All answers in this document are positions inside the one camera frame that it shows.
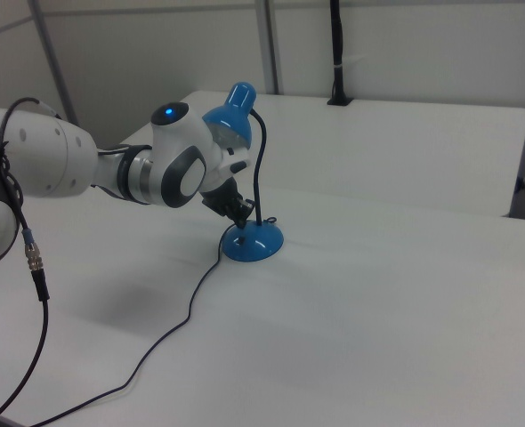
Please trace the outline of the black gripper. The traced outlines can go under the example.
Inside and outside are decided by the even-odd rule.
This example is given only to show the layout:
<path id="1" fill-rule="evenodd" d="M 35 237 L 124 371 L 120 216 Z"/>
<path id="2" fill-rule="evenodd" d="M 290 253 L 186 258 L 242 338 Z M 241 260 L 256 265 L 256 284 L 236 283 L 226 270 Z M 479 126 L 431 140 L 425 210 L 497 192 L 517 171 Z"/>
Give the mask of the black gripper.
<path id="1" fill-rule="evenodd" d="M 234 178 L 229 178 L 220 187 L 201 192 L 202 203 L 220 216 L 226 216 L 240 230 L 246 227 L 246 219 L 255 209 L 255 201 L 244 199 L 238 192 Z"/>

